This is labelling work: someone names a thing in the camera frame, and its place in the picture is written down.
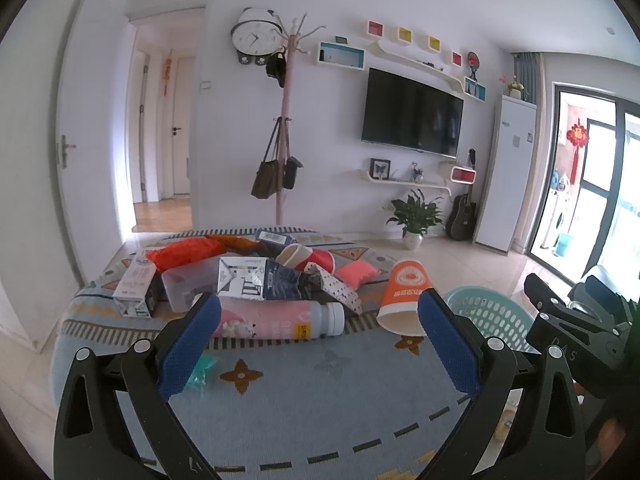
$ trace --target wooden floor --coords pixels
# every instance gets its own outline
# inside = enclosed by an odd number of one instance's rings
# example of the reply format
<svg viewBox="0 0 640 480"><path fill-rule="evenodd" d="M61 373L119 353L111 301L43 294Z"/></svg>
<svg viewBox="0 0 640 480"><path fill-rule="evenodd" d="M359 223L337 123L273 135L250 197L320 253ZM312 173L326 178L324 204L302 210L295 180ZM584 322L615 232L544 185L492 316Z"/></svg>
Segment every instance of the wooden floor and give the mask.
<svg viewBox="0 0 640 480"><path fill-rule="evenodd" d="M191 199L174 197L160 202L134 204L136 209L135 233L172 233L190 231Z"/></svg>

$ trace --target acoustic guitar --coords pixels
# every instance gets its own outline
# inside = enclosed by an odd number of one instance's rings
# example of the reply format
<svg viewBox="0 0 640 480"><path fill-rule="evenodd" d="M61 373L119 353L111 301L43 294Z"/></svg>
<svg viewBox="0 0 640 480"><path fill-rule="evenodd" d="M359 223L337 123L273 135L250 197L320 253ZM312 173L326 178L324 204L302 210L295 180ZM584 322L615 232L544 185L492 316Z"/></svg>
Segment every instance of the acoustic guitar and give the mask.
<svg viewBox="0 0 640 480"><path fill-rule="evenodd" d="M476 168L476 150L469 150L471 168ZM471 202L473 184L469 185L469 191L458 195L453 201L453 209L445 224L445 231L452 240L471 240L476 229L476 203Z"/></svg>

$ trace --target pink coat rack pole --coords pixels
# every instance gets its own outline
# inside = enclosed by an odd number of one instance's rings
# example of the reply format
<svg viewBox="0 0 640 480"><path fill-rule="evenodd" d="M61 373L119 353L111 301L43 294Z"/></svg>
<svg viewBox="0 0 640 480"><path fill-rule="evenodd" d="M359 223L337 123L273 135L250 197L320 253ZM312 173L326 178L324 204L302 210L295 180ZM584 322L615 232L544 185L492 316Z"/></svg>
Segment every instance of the pink coat rack pole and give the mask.
<svg viewBox="0 0 640 480"><path fill-rule="evenodd" d="M287 71L284 76L284 88L282 91L282 110L280 116L280 135L278 136L278 192L276 193L276 225L284 222L284 190L282 187L284 179L284 165L286 163L286 139L289 132L289 104L291 101L291 86L293 84L293 64L296 59L296 48L298 46L298 35L291 34L287 40Z"/></svg>

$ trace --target television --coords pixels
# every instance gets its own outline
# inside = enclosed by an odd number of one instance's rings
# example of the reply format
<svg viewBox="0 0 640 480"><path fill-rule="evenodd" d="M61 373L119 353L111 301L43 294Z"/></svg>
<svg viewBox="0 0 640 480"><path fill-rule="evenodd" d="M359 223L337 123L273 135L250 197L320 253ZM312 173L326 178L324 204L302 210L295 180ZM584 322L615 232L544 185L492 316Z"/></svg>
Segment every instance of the television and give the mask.
<svg viewBox="0 0 640 480"><path fill-rule="evenodd" d="M455 158L462 105L442 90L371 68L362 140Z"/></svg>

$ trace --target orange paper cup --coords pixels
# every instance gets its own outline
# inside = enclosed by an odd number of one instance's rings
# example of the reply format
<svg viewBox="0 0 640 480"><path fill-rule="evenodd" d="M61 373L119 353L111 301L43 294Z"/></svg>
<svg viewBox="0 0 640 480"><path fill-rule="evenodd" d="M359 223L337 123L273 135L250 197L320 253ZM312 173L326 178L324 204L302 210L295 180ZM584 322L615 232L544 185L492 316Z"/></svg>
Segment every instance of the orange paper cup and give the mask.
<svg viewBox="0 0 640 480"><path fill-rule="evenodd" d="M417 260L400 260L391 269L378 323L382 328L399 335L424 336L418 319L418 298L432 288L422 264Z"/></svg>

